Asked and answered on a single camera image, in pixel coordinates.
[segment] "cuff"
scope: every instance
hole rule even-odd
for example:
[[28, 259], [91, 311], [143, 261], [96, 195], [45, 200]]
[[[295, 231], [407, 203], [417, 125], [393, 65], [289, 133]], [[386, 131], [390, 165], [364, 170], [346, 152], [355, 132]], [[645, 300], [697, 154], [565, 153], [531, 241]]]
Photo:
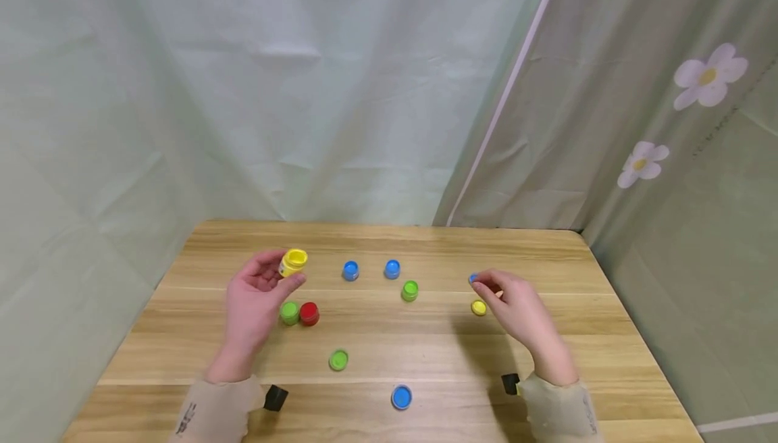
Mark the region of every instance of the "cuff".
[[189, 388], [170, 442], [240, 443], [248, 413], [261, 408], [257, 377], [225, 384], [197, 381]]
[[533, 372], [519, 388], [527, 403], [527, 420], [532, 434], [539, 442], [558, 437], [563, 437], [559, 441], [600, 441], [592, 398], [583, 383], [558, 387]]

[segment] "wrist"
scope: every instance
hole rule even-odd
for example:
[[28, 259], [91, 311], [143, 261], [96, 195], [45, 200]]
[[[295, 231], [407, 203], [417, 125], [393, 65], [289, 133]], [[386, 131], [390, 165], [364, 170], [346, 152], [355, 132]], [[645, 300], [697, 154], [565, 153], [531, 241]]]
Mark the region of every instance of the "wrist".
[[206, 369], [205, 381], [212, 384], [245, 381], [251, 377], [255, 356], [254, 350], [246, 350], [225, 342]]
[[530, 350], [536, 375], [554, 386], [569, 386], [578, 382], [578, 369], [573, 355], [561, 337]]

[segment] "yellow bottle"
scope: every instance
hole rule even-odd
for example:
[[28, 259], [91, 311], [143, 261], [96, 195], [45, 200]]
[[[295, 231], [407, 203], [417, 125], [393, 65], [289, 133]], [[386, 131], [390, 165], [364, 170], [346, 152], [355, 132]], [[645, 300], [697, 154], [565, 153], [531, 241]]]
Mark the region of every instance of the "yellow bottle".
[[287, 250], [281, 259], [281, 264], [278, 265], [278, 274], [281, 274], [282, 278], [288, 278], [294, 273], [301, 272], [307, 262], [308, 254], [304, 250]]

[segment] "red cap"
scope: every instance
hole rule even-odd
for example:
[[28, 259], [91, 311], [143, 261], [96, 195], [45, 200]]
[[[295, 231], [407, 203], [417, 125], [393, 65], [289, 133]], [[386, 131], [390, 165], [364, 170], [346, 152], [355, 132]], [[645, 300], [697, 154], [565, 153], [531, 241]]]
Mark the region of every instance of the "red cap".
[[319, 308], [316, 303], [308, 301], [300, 307], [300, 321], [303, 325], [313, 326], [319, 321]]

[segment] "white flower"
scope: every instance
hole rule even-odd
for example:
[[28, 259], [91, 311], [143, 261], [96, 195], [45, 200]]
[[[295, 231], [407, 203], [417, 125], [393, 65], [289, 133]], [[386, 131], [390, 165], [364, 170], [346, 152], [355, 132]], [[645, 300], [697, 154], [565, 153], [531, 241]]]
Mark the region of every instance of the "white flower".
[[670, 155], [667, 146], [656, 146], [653, 142], [640, 141], [635, 145], [633, 152], [627, 158], [616, 182], [621, 188], [629, 188], [637, 181], [637, 178], [652, 179], [662, 172], [662, 167], [657, 161], [662, 161]]
[[673, 102], [675, 110], [689, 107], [695, 101], [712, 107], [727, 95], [727, 84], [731, 84], [746, 73], [748, 60], [734, 57], [735, 49], [730, 43], [718, 48], [702, 63], [698, 59], [687, 59], [675, 70], [675, 83], [686, 88]]

